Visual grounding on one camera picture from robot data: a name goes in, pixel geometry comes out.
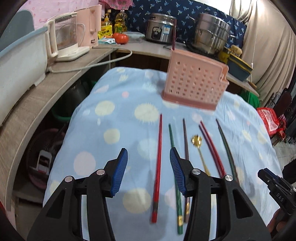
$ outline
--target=desk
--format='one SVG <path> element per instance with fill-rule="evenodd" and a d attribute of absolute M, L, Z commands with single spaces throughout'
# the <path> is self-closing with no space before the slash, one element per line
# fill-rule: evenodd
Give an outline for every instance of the desk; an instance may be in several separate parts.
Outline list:
<path fill-rule="evenodd" d="M 52 68 L 62 70 L 98 63 L 113 51 L 91 49 L 77 60 L 55 63 Z M 0 131 L 0 200 L 8 211 L 16 172 L 33 133 L 55 102 L 87 70 L 47 74 L 37 87 L 23 95 L 4 122 Z"/>
<path fill-rule="evenodd" d="M 119 49 L 117 50 L 117 52 L 129 53 L 128 50 L 131 50 L 134 54 L 158 57 L 163 59 L 170 59 L 170 50 L 164 48 L 163 46 L 164 45 L 162 44 L 152 43 L 152 42 L 143 40 L 142 43 L 128 43 L 126 45 L 122 45 L 121 47 L 123 49 Z M 186 50 L 186 46 L 181 43 L 176 43 L 176 48 Z M 257 93 L 257 91 L 254 90 L 247 82 L 241 82 L 239 79 L 237 79 L 230 73 L 226 75 L 226 78 L 228 79 L 228 81 L 238 85 L 239 87 L 259 97 L 259 94 Z"/>

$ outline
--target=gold spoon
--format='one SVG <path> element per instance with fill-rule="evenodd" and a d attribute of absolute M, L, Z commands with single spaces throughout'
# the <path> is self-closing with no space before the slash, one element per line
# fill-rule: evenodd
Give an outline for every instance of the gold spoon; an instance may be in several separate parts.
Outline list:
<path fill-rule="evenodd" d="M 198 135 L 195 135 L 195 136 L 193 136 L 191 138 L 191 142 L 195 147 L 197 147 L 198 153 L 200 154 L 200 159 L 202 161 L 202 165 L 203 165 L 204 170 L 205 170 L 205 173 L 210 177 L 211 176 L 210 171 L 208 170 L 207 165 L 205 164 L 205 160 L 202 157 L 202 152 L 200 151 L 200 146 L 202 145 L 202 137 L 198 136 Z"/>

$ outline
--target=pink fabric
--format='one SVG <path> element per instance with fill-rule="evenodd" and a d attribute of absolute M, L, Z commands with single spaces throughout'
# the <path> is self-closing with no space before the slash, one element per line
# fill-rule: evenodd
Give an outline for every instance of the pink fabric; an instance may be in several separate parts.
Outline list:
<path fill-rule="evenodd" d="M 28 0 L 20 10 L 28 10 L 32 13 L 34 28 L 37 29 L 43 27 L 44 23 L 53 16 L 97 4 L 98 0 Z"/>
<path fill-rule="evenodd" d="M 104 2 L 116 10 L 127 10 L 133 5 L 133 0 L 104 0 Z"/>

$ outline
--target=metal screw head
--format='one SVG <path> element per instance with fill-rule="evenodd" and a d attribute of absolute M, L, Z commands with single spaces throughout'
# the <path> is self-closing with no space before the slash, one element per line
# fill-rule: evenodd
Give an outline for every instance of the metal screw head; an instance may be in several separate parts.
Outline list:
<path fill-rule="evenodd" d="M 191 172 L 192 172 L 192 174 L 194 174 L 194 175 L 199 175 L 199 174 L 200 174 L 200 170 L 197 169 L 197 168 L 193 169 Z"/>
<path fill-rule="evenodd" d="M 97 175 L 102 176 L 102 175 L 105 174 L 105 170 L 104 169 L 99 169 L 99 170 L 96 171 L 96 173 L 97 173 Z"/>
<path fill-rule="evenodd" d="M 65 177 L 65 182 L 67 182 L 67 183 L 71 182 L 72 180 L 73 180 L 73 178 L 70 176 Z"/>
<path fill-rule="evenodd" d="M 225 180 L 231 182 L 233 180 L 233 177 L 231 175 L 226 175 Z"/>

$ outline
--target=electric kettle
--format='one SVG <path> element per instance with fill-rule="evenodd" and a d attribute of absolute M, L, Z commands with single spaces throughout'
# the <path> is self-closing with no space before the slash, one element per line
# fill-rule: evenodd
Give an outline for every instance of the electric kettle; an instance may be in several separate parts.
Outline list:
<path fill-rule="evenodd" d="M 97 46 L 98 32 L 101 31 L 102 5 L 77 10 L 77 37 L 81 39 L 79 46 Z"/>
<path fill-rule="evenodd" d="M 57 62 L 72 61 L 89 52 L 89 46 L 78 47 L 76 17 L 76 12 L 69 12 L 52 17 L 45 23 L 44 26 L 48 27 L 45 35 L 48 58 L 56 57 Z"/>

